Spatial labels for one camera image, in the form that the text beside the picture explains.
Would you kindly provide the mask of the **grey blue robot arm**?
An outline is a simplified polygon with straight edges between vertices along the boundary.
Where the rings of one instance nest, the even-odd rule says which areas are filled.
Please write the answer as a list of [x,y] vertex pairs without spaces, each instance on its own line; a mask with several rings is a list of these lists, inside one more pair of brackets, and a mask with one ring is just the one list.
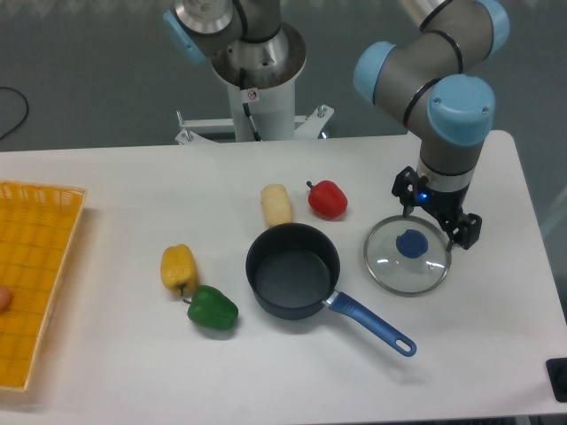
[[[493,126],[491,87],[468,74],[509,37],[496,1],[406,1],[420,34],[399,48],[376,42],[360,56],[353,85],[421,142],[416,167],[397,175],[392,193],[410,214],[423,208],[464,249],[482,220],[462,209],[484,141]],[[209,62],[229,92],[238,141],[292,140],[295,81],[307,60],[299,32],[277,1],[178,1],[164,24],[191,62]]]

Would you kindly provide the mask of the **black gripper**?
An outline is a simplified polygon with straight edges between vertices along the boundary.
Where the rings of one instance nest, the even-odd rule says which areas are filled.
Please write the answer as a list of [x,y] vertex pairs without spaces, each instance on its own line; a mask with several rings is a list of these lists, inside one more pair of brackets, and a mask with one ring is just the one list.
[[392,194],[402,205],[402,216],[408,217],[416,206],[421,207],[440,224],[447,224],[447,250],[455,246],[471,248],[479,239],[482,218],[474,213],[464,214],[462,204],[469,186],[457,191],[443,192],[429,188],[414,168],[405,167],[395,177]]

